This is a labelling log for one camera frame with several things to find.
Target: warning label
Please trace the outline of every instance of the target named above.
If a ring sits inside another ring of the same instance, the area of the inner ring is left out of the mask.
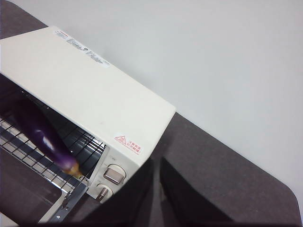
[[[133,142],[132,140],[129,140],[126,136],[116,136],[115,140],[135,152],[136,154],[139,154],[143,148],[139,146],[137,143]]]

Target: toaster oven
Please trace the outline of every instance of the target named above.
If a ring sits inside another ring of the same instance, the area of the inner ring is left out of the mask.
[[[31,100],[56,128],[83,176],[62,172],[16,127],[0,117],[0,145],[61,195],[39,219],[59,222],[83,194],[104,203],[148,159],[175,107],[55,26],[0,40],[2,81]]]

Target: wire rack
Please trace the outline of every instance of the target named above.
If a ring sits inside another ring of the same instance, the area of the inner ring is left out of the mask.
[[[16,92],[22,93],[41,109],[78,160],[84,176],[77,179],[62,172],[18,130],[12,116],[0,117],[0,146],[64,192],[71,193],[79,184],[86,184],[106,145],[22,89],[13,93]]]

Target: dark countertop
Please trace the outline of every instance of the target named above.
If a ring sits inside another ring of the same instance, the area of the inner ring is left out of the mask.
[[[18,6],[1,1],[1,38],[47,27]],[[301,224],[291,190],[205,131],[176,113],[154,150],[153,187],[138,213],[137,226],[178,226],[162,194],[160,158],[166,160],[192,187],[234,221]],[[79,221],[97,207],[85,195],[67,220]]]

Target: purple eggplant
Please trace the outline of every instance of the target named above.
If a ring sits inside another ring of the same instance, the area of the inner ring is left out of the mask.
[[[20,99],[11,103],[11,112],[18,128],[41,152],[65,173],[82,176],[79,163],[38,106],[28,99]]]

